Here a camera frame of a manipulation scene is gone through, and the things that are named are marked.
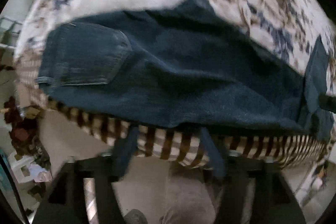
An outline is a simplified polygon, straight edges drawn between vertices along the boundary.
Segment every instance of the blue denim jeans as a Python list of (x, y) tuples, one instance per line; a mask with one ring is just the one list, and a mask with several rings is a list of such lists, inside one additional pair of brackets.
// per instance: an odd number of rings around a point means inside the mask
[(326, 73), (329, 56), (322, 44), (321, 36), (315, 42), (305, 74), (304, 98), (298, 123), (319, 141), (328, 142), (334, 126), (330, 111), (321, 109), (319, 95), (327, 92)]
[(207, 0), (63, 24), (48, 36), (36, 82), (68, 106), (157, 127), (303, 132), (304, 77)]

